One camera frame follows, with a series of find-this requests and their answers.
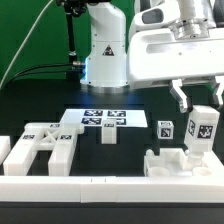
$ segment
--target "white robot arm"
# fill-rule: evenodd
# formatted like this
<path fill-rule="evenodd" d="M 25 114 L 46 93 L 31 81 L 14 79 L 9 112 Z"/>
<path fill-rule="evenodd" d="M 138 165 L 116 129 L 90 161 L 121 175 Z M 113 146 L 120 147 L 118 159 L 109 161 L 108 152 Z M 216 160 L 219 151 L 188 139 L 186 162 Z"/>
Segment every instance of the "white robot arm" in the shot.
<path fill-rule="evenodd" d="M 136 5 L 141 8 L 143 1 Z M 222 107 L 224 29 L 215 29 L 212 12 L 215 1 L 144 2 L 153 7 L 137 13 L 131 25 L 129 85 L 132 88 L 169 85 L 184 113 L 191 108 L 180 87 L 211 83 L 213 104 Z"/>

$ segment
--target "black tabletop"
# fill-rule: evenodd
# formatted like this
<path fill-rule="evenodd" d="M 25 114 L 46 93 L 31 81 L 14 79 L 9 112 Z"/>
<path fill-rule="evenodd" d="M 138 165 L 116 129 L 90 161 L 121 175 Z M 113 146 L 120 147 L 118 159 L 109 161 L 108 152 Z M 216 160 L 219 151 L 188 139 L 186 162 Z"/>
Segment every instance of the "black tabletop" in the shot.
<path fill-rule="evenodd" d="M 194 105 L 209 104 L 212 93 L 206 86 L 183 89 Z M 143 176 L 147 149 L 159 154 L 161 147 L 186 148 L 183 141 L 188 114 L 180 113 L 168 87 L 102 95 L 82 91 L 78 84 L 66 80 L 15 81 L 0 92 L 0 135 L 11 136 L 13 146 L 25 124 L 59 122 L 69 108 L 144 110 L 148 123 L 148 128 L 118 128 L 116 145 L 102 145 L 101 128 L 86 127 L 78 138 L 72 176 Z M 220 112 L 213 150 L 222 160 L 223 110 Z M 158 140 L 159 120 L 174 123 L 173 140 Z M 50 152 L 38 153 L 28 175 L 48 175 L 49 157 Z M 1 223 L 222 223 L 223 207 L 220 204 L 0 203 L 0 217 L 4 221 Z"/>

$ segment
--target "green backdrop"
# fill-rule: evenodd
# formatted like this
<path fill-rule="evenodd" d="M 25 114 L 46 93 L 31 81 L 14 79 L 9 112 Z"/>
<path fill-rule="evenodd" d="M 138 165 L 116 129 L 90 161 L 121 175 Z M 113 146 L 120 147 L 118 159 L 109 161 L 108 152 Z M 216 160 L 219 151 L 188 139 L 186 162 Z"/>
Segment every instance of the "green backdrop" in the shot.
<path fill-rule="evenodd" d="M 133 18 L 134 0 L 112 0 L 127 18 L 127 31 Z M 16 51 L 48 0 L 0 1 L 0 79 Z M 77 54 L 84 58 L 90 52 L 90 18 L 88 13 L 74 19 Z M 65 13 L 53 3 L 42 17 L 8 77 L 20 70 L 46 63 L 68 61 Z M 62 76 L 48 75 L 47 78 Z"/>

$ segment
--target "small white cube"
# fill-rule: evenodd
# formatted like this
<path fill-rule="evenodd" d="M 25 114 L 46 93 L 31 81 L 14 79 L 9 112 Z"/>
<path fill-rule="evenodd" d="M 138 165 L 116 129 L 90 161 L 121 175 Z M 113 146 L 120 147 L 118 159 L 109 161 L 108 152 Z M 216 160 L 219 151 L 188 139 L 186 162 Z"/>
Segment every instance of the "small white cube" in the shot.
<path fill-rule="evenodd" d="M 158 121 L 158 139 L 173 139 L 174 125 L 172 121 Z"/>
<path fill-rule="evenodd" d="M 189 114 L 184 144 L 190 152 L 210 152 L 213 147 L 219 112 L 209 106 L 194 106 Z"/>
<path fill-rule="evenodd" d="M 102 144 L 117 144 L 117 120 L 108 119 L 102 122 Z"/>

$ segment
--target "cable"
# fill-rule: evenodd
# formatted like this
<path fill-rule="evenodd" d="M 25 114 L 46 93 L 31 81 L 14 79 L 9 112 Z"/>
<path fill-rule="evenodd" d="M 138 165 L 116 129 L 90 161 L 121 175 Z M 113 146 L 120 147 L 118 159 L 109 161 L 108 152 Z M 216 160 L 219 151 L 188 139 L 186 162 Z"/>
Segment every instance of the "cable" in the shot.
<path fill-rule="evenodd" d="M 8 87 L 10 83 L 12 83 L 15 79 L 21 78 L 23 76 L 29 76 L 29 75 L 38 75 L 38 74 L 56 74 L 56 73 L 65 73 L 68 70 L 63 70 L 63 71 L 42 71 L 42 72 L 30 72 L 30 73 L 25 73 L 25 74 L 20 74 L 17 76 L 14 76 L 11 78 L 6 84 L 5 87 Z"/>
<path fill-rule="evenodd" d="M 49 6 L 54 2 L 54 0 L 50 0 L 47 5 L 43 8 L 43 10 L 41 11 L 41 13 L 39 14 L 39 16 L 37 17 L 36 21 L 34 22 L 33 26 L 31 27 L 29 33 L 27 34 L 26 38 L 24 39 L 23 43 L 21 44 L 20 48 L 18 49 L 18 51 L 16 52 L 15 56 L 13 57 L 11 63 L 9 64 L 8 69 L 6 70 L 5 74 L 3 75 L 2 81 L 0 82 L 0 90 L 3 87 L 4 81 L 6 79 L 6 77 L 8 76 L 13 64 L 15 63 L 16 59 L 18 58 L 20 52 L 22 51 L 22 49 L 24 48 L 25 44 L 27 43 L 29 37 L 31 36 L 31 34 L 33 33 L 34 29 L 36 28 L 38 22 L 40 21 L 40 19 L 42 18 L 43 14 L 45 13 L 45 11 L 49 8 Z"/>
<path fill-rule="evenodd" d="M 42 69 L 42 68 L 57 68 L 57 67 L 67 67 L 67 66 L 72 66 L 72 63 L 65 63 L 65 64 L 45 64 L 45 65 L 37 65 L 37 66 L 33 66 L 30 68 L 27 68 L 19 73 L 17 73 L 15 76 L 19 76 L 20 74 L 24 74 L 26 72 L 30 72 L 32 70 L 36 70 L 36 69 Z"/>
<path fill-rule="evenodd" d="M 16 78 L 19 78 L 23 75 L 29 75 L 29 74 L 39 74 L 39 73 L 55 73 L 55 72 L 52 72 L 52 71 L 41 71 L 41 72 L 33 72 L 33 73 L 27 73 L 27 72 L 30 72 L 30 71 L 33 71 L 33 70 L 37 70 L 37 69 L 43 69 L 43 68 L 58 68 L 58 67 L 67 67 L 67 66 L 72 66 L 72 63 L 65 63 L 65 64 L 45 64 L 45 65 L 37 65 L 37 66 L 33 66 L 33 67 L 30 67 L 30 68 L 27 68 L 19 73 L 17 73 L 16 75 L 14 75 L 6 84 L 5 86 L 9 85 L 9 83 L 13 82 L 13 80 L 15 80 Z"/>

